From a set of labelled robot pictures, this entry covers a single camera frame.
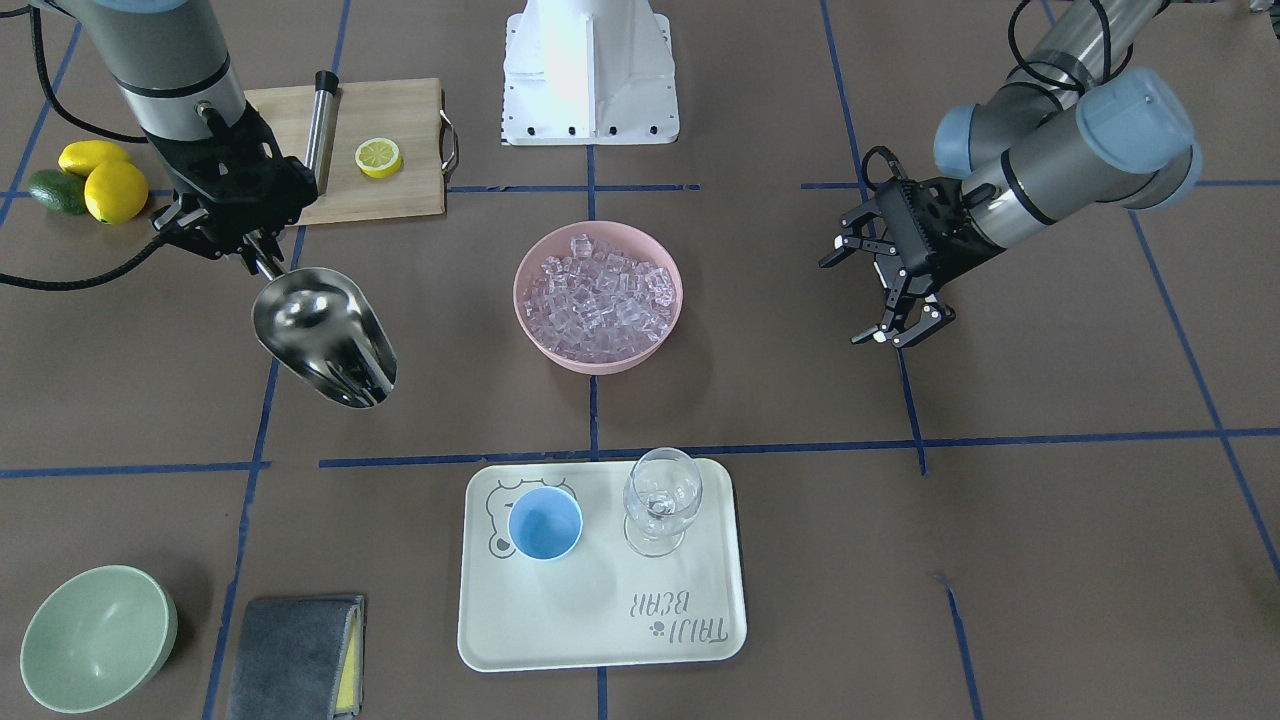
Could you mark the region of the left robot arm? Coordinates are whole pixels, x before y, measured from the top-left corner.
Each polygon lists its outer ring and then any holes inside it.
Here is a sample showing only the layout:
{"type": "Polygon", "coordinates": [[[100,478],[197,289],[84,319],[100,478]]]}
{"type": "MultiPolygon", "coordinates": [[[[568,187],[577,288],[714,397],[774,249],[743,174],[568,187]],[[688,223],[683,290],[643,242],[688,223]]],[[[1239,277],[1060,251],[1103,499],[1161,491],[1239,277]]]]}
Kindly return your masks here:
{"type": "Polygon", "coordinates": [[[1132,68],[1137,36],[1164,1],[1076,1],[1024,53],[988,102],[952,108],[934,132],[938,176],[914,179],[884,146],[890,170],[845,213],[831,268],[870,256],[883,288],[879,319],[852,342],[915,346],[955,311],[950,282],[1094,204],[1165,208],[1198,182],[1204,154],[1174,90],[1132,68]]]}

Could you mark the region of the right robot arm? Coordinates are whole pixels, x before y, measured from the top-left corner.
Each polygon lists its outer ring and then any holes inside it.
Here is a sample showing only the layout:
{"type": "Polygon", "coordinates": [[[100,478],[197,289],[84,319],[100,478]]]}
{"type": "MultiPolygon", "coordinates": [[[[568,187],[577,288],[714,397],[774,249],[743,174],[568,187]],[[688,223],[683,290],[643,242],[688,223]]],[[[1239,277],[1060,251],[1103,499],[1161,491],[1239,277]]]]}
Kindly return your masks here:
{"type": "Polygon", "coordinates": [[[248,272],[284,273],[279,233],[317,197],[247,100],[207,1],[36,1],[77,20],[174,184],[151,217],[159,243],[248,272]]]}

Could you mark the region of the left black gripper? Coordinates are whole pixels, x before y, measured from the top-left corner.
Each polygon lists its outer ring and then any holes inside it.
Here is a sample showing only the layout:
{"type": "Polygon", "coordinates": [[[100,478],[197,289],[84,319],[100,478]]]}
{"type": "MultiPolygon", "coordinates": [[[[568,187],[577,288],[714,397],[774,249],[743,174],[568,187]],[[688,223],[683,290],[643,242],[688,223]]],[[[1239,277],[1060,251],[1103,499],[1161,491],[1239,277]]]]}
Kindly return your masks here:
{"type": "Polygon", "coordinates": [[[910,348],[956,318],[940,299],[924,297],[1004,251],[977,227],[957,179],[890,179],[840,218],[833,249],[818,266],[832,268],[856,252],[870,254],[884,287],[883,307],[851,337],[851,345],[910,348]],[[923,305],[913,324],[916,299],[923,299],[923,305]]]}

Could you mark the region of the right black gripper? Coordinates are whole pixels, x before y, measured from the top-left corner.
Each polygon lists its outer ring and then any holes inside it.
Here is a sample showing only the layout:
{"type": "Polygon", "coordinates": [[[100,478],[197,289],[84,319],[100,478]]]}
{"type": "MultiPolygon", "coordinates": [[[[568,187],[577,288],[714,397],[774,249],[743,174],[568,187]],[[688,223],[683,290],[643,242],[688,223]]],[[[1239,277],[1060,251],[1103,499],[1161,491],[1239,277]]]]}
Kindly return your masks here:
{"type": "Polygon", "coordinates": [[[283,154],[252,105],[233,124],[212,117],[209,138],[148,135],[174,184],[172,202],[151,215],[155,236],[207,259],[239,254],[251,274],[274,281],[285,273],[276,236],[316,201],[315,174],[283,154]]]}

